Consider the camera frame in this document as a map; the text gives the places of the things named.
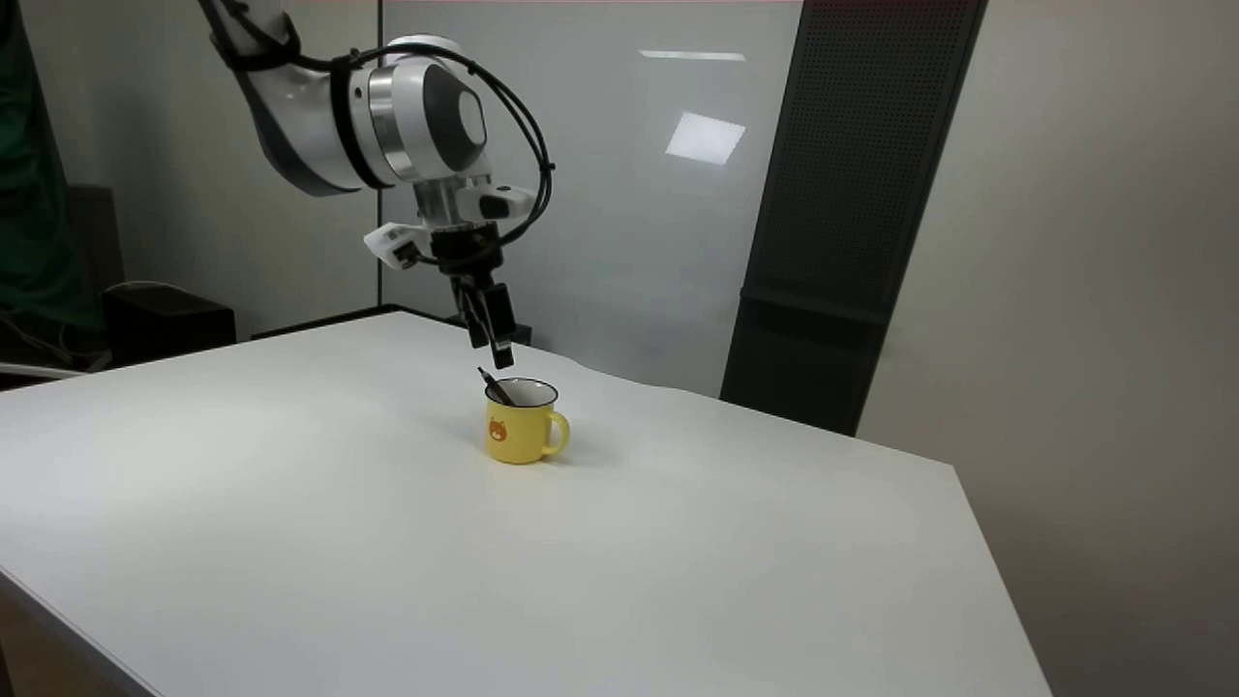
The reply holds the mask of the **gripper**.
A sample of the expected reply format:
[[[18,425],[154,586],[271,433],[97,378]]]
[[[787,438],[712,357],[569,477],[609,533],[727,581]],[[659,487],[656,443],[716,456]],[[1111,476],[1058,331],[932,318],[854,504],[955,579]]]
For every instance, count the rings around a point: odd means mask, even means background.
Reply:
[[[503,264],[499,225],[487,222],[434,230],[430,250],[439,274],[452,279],[453,301],[470,344],[475,349],[489,345],[496,370],[510,369],[517,322],[508,287],[491,284],[479,291],[473,284],[492,282]]]

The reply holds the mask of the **black box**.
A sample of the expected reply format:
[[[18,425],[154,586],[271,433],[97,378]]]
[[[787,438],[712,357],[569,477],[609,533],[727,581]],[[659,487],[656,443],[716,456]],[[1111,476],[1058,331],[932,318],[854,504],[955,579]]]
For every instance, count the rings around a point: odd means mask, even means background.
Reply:
[[[167,360],[235,344],[235,313],[172,284],[115,284],[102,292],[112,365]]]

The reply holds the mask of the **black perforated panel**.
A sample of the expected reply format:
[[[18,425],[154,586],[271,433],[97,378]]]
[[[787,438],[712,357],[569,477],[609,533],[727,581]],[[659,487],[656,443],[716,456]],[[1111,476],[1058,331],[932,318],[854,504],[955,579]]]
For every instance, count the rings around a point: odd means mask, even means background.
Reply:
[[[852,437],[987,0],[804,0],[720,396]]]

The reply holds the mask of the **frosted glass panel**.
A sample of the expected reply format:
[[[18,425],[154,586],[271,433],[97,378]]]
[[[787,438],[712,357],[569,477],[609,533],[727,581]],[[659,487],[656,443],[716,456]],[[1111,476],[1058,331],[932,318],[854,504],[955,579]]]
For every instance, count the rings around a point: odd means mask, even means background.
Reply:
[[[536,348],[716,397],[802,0],[387,2],[499,76],[541,128],[553,202],[499,279]]]

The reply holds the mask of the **green curtain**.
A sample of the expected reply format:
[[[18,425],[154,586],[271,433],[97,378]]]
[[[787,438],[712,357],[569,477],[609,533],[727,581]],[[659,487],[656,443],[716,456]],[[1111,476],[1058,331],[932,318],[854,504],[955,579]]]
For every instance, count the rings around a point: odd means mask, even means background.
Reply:
[[[102,331],[19,0],[0,0],[0,306]]]

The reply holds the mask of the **yellow mug with bear print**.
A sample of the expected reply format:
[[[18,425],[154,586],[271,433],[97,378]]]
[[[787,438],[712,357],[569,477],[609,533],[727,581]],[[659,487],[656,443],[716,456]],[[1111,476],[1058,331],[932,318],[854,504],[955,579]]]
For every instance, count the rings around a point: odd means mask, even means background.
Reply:
[[[496,462],[529,465],[549,456],[560,456],[570,443],[569,420],[558,412],[560,392],[539,379],[497,379],[513,397],[515,407],[492,401],[486,411],[486,449]]]

